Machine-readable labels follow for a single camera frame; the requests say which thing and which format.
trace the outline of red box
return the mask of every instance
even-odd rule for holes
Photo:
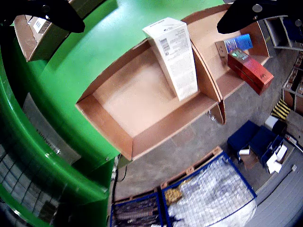
[[[258,95],[261,95],[270,85],[274,76],[259,62],[240,49],[228,54],[228,66],[247,82]]]

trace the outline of plastic wrap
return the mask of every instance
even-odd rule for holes
[[[248,184],[224,156],[179,188],[182,199],[168,207],[173,227],[242,227],[257,207]]]

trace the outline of white container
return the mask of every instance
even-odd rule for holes
[[[186,23],[167,17],[143,31],[179,101],[197,92],[195,62]]]

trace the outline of wooden pallet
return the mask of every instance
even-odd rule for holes
[[[177,181],[182,180],[184,177],[186,177],[186,176],[192,174],[193,172],[195,172],[196,170],[202,168],[207,163],[209,163],[211,160],[213,160],[215,157],[220,155],[222,152],[223,152],[223,150],[221,149],[221,147],[216,147],[215,149],[210,151],[207,155],[205,155],[201,160],[194,163],[191,167],[187,168],[183,172],[179,173],[178,175],[176,175],[176,176],[170,178],[169,180],[167,180],[166,182],[162,183],[161,189],[164,189],[164,188],[176,183]]]
[[[149,191],[142,192],[142,193],[140,193],[140,194],[138,194],[138,195],[132,195],[132,196],[129,196],[129,197],[120,199],[120,200],[116,200],[116,201],[115,201],[115,204],[119,204],[119,203],[123,203],[123,202],[132,201],[132,200],[141,198],[141,197],[143,197],[143,196],[153,194],[153,193],[155,193],[155,192],[157,192],[157,188],[154,188],[154,189],[149,190]]]

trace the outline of blue box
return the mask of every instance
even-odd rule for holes
[[[221,57],[226,57],[229,52],[237,48],[243,51],[252,48],[252,42],[249,34],[219,41],[215,44]]]

